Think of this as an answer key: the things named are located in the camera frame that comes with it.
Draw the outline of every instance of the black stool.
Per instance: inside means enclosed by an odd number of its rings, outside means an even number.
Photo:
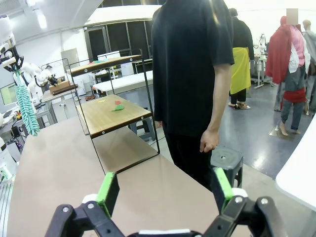
[[[234,181],[236,179],[237,187],[241,188],[242,165],[243,156],[237,151],[226,147],[217,147],[212,152],[211,166],[222,168],[232,187],[234,187]]]

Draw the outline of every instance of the black pants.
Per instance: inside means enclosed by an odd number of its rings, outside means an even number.
[[[200,137],[189,137],[163,131],[174,164],[197,182],[211,190],[211,155],[212,152],[200,153]]]
[[[244,90],[241,90],[240,92],[237,92],[231,95],[231,103],[235,105],[237,103],[237,100],[239,102],[246,102],[246,94],[247,94],[247,89],[244,89]]]

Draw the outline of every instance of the black t-shirt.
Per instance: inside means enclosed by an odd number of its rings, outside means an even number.
[[[252,34],[249,27],[237,17],[233,17],[234,40],[233,48],[247,48],[249,49],[250,60],[255,59],[253,51]]]
[[[212,117],[214,65],[233,64],[233,27],[223,0],[168,0],[153,16],[155,120],[201,136]]]

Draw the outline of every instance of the green gripper pad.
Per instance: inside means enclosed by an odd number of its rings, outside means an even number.
[[[216,203],[220,212],[227,206],[228,202],[233,198],[233,189],[227,179],[222,168],[213,168],[214,177],[212,179],[212,190],[216,199]]]
[[[103,180],[96,202],[110,218],[119,195],[119,183],[115,173],[108,172]]]

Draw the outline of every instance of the stool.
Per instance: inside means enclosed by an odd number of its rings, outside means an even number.
[[[242,165],[243,156],[241,153],[228,149],[226,147],[217,147],[212,152],[211,166],[222,168],[227,176],[231,187],[234,187],[234,181],[237,180],[237,187],[242,184]]]
[[[153,129],[153,124],[151,118],[145,118],[141,120],[143,125],[137,126],[137,123],[132,123],[131,125],[128,126],[130,130],[132,130],[136,135],[137,135],[137,130],[138,129],[144,129],[145,134],[141,135],[140,138],[142,138],[144,141],[148,140],[150,137],[152,138],[153,141],[156,140],[154,129]]]

